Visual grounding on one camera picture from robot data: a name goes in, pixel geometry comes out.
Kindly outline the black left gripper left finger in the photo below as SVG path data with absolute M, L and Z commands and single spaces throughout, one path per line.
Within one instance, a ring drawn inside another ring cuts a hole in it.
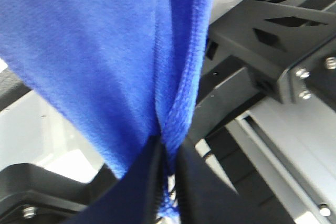
M 149 137 L 122 179 L 65 223 L 155 223 L 163 197 L 162 158 L 159 138 Z

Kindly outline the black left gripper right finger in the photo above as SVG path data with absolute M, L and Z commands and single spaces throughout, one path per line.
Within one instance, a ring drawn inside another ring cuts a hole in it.
M 181 223 L 293 223 L 241 198 L 201 158 L 190 140 L 176 156 L 175 185 Z

